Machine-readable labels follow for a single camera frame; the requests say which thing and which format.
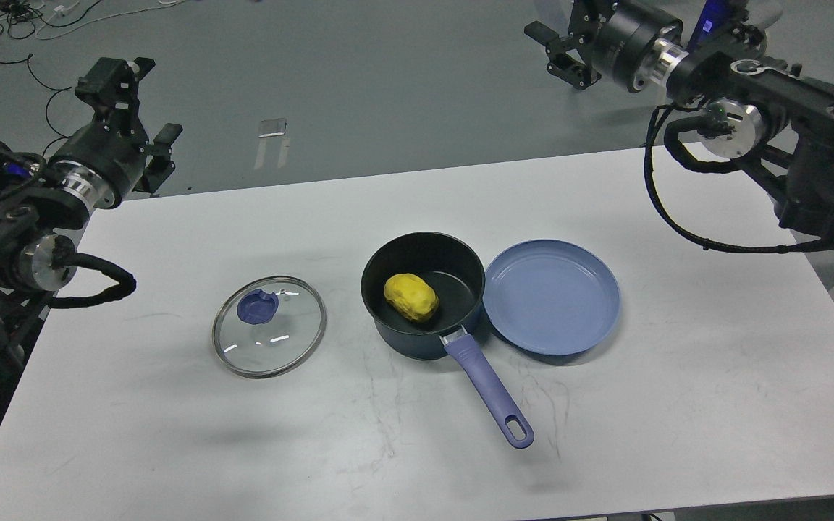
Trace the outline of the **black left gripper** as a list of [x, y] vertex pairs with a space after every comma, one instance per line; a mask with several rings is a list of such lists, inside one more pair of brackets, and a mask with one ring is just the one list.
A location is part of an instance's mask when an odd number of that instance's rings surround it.
[[149, 57], [100, 57], [78, 79], [74, 95], [93, 110], [92, 123], [57, 149], [49, 169], [89, 211], [116, 208], [133, 190], [155, 195], [175, 171], [172, 146], [182, 125], [166, 123], [148, 143], [139, 118], [138, 88], [155, 66]]

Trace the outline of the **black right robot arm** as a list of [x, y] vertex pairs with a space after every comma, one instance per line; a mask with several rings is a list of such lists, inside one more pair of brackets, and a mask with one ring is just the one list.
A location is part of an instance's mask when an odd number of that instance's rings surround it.
[[[767, 55], [767, 26], [746, 1], [708, 1], [691, 38], [684, 22], [640, 1], [575, 1], [565, 33], [540, 21], [524, 34], [543, 47], [547, 71], [583, 91], [601, 79], [630, 93], [662, 91], [644, 142], [644, 181], [659, 217], [704, 250], [785, 254], [834, 250], [834, 85]], [[773, 200], [793, 246], [738, 246], [691, 233], [657, 191], [657, 140], [695, 174], [740, 171]]]

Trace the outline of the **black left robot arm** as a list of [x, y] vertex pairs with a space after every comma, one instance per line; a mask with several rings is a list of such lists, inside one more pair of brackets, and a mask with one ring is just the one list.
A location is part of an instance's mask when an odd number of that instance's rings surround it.
[[129, 271], [78, 251], [70, 233], [132, 192], [153, 194], [174, 172], [182, 126], [167, 123], [149, 137], [139, 117], [138, 90], [153, 66], [149, 57], [97, 60], [74, 89], [92, 119], [50, 157], [0, 141], [0, 422], [44, 311], [95, 307], [135, 291]]

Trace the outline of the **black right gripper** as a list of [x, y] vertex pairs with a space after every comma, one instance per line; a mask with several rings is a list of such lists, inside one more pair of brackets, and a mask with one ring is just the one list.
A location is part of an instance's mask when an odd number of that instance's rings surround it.
[[547, 72], [573, 88], [583, 91], [603, 76], [639, 93], [651, 82], [658, 60], [655, 42], [679, 44], [683, 30], [674, 14], [651, 4], [580, 0], [570, 5], [569, 35], [540, 21], [526, 24], [523, 32], [543, 47]]

